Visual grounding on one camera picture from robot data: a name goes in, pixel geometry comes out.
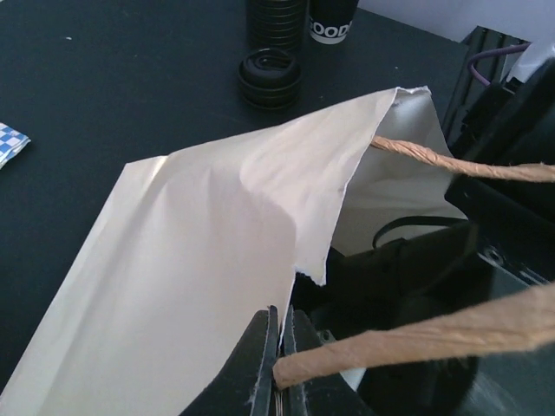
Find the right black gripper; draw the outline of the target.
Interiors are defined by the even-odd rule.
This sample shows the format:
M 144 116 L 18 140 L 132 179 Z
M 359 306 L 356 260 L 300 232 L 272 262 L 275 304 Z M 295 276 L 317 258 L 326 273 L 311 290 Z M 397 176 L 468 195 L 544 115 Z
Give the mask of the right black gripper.
M 351 256 L 331 250 L 322 287 L 297 276 L 294 309 L 309 317 L 322 345 L 553 281 L 553 185 L 456 179 L 446 198 L 467 218 L 397 219 L 383 232 L 432 230 Z M 374 415 L 551 415 L 554 349 L 366 369 L 347 384 Z

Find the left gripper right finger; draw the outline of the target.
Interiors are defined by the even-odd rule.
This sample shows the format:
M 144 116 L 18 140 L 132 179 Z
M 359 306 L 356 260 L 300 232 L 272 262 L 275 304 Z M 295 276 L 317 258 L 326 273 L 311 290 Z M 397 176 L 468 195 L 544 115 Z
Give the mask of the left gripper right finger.
M 320 347 L 309 317 L 290 307 L 284 325 L 284 356 Z M 284 390 L 284 415 L 371 416 L 374 413 L 340 374 L 308 380 Z

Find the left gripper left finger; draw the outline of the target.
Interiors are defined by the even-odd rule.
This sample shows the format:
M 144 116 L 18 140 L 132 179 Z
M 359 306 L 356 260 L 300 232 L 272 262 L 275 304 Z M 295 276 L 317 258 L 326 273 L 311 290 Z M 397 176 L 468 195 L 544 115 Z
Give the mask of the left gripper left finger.
M 181 415 L 273 415 L 277 357 L 278 310 L 270 306 L 255 313 L 217 376 Z

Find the cream paper bag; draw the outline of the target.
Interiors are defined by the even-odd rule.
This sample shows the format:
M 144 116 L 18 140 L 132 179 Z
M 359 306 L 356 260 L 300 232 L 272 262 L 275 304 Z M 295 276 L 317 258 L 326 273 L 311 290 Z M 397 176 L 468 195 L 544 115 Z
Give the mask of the cream paper bag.
M 282 328 L 293 280 L 332 244 L 419 208 L 449 176 L 380 151 L 443 154 L 426 88 L 127 165 L 1 396 L 4 415 L 175 415 L 249 323 Z

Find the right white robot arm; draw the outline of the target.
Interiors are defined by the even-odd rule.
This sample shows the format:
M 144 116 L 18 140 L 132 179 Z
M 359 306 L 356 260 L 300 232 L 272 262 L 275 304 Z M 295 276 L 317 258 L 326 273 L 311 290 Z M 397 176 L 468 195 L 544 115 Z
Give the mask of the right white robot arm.
M 519 45 L 461 122 L 453 155 L 489 165 L 554 161 L 554 47 Z M 454 216 L 412 215 L 382 225 L 371 244 L 331 250 L 330 279 L 294 289 L 299 347 L 366 329 L 393 329 L 540 289 L 554 280 L 554 186 L 458 176 Z M 304 415 L 551 415 L 554 348 L 357 369 L 307 382 Z

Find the single black lid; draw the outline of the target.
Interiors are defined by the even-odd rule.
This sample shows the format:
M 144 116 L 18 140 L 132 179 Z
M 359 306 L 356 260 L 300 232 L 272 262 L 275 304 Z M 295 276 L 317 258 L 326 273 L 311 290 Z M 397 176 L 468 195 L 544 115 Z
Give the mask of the single black lid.
M 250 105 L 277 111 L 300 96 L 302 70 L 298 59 L 279 48 L 251 51 L 238 65 L 238 88 Z

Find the right white cup stack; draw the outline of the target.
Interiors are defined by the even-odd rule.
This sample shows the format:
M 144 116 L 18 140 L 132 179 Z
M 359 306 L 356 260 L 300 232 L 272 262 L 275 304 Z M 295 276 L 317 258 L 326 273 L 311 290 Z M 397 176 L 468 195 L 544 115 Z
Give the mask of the right white cup stack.
M 311 0 L 310 36 L 327 45 L 342 42 L 352 25 L 358 0 Z

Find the blue checkered bakery bag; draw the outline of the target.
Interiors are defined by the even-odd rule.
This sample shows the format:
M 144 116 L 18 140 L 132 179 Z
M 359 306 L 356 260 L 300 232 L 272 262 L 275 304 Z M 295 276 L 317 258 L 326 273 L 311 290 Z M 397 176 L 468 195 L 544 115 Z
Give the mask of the blue checkered bakery bag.
M 0 168 L 16 157 L 28 144 L 27 135 L 3 123 L 0 124 Z

